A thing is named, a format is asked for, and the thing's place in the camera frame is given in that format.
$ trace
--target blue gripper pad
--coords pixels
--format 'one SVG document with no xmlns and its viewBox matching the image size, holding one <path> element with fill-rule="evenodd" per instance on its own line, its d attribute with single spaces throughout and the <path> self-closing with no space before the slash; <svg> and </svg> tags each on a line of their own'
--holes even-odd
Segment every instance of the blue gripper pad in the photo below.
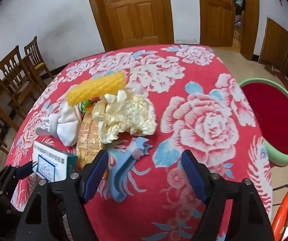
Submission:
<svg viewBox="0 0 288 241">
<path fill-rule="evenodd" d="M 108 165 L 108 152 L 105 150 L 86 180 L 85 193 L 83 196 L 84 200 L 88 201 L 95 196 L 98 185 L 102 180 L 107 165 Z"/>
<path fill-rule="evenodd" d="M 202 180 L 200 172 L 198 171 L 197 160 L 189 150 L 185 150 L 182 153 L 182 166 L 188 177 L 188 180 L 193 188 L 195 196 L 201 200 L 204 204 L 207 200 L 207 194 L 205 192 L 205 184 Z"/>
</svg>

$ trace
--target light green rim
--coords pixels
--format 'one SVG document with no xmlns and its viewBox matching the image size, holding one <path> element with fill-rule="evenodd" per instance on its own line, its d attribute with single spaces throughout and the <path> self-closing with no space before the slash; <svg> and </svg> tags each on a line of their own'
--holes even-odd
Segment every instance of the light green rim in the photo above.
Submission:
<svg viewBox="0 0 288 241">
<path fill-rule="evenodd" d="M 277 89 L 279 89 L 283 94 L 288 97 L 288 91 L 283 88 L 281 85 L 264 78 L 250 78 L 242 81 L 239 86 L 242 87 L 243 85 L 249 83 L 265 83 L 269 84 Z M 269 160 L 272 161 L 274 164 L 278 166 L 285 167 L 288 165 L 288 155 L 278 151 L 275 147 L 273 147 L 270 143 L 268 143 L 265 139 L 265 147 L 269 156 Z"/>
</svg>

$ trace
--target doorway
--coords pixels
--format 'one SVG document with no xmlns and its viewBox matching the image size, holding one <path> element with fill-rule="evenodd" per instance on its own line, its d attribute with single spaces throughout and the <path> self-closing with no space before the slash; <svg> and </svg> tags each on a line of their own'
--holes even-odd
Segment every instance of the doorway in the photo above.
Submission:
<svg viewBox="0 0 288 241">
<path fill-rule="evenodd" d="M 252 59 L 259 0 L 200 0 L 201 44 L 240 52 Z"/>
<path fill-rule="evenodd" d="M 174 43 L 170 0 L 89 0 L 105 51 Z"/>
</svg>

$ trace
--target white feather pattern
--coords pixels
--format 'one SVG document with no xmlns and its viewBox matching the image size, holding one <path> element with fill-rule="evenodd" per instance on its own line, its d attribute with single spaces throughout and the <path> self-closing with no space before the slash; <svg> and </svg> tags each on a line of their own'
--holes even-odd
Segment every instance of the white feather pattern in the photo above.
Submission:
<svg viewBox="0 0 288 241">
<path fill-rule="evenodd" d="M 259 193 L 268 217 L 271 219 L 273 195 L 271 186 L 272 177 L 263 137 L 259 137 L 257 141 L 256 136 L 253 137 L 249 149 L 249 158 L 251 160 L 251 163 L 248 164 L 249 178 Z"/>
</svg>

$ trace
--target red mat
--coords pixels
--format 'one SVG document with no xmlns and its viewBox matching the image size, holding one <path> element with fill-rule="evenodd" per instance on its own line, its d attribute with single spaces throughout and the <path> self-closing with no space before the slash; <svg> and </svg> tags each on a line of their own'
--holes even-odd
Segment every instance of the red mat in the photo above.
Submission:
<svg viewBox="0 0 288 241">
<path fill-rule="evenodd" d="M 279 89 L 264 83 L 249 83 L 242 90 L 263 134 L 277 150 L 288 154 L 288 98 Z"/>
</svg>

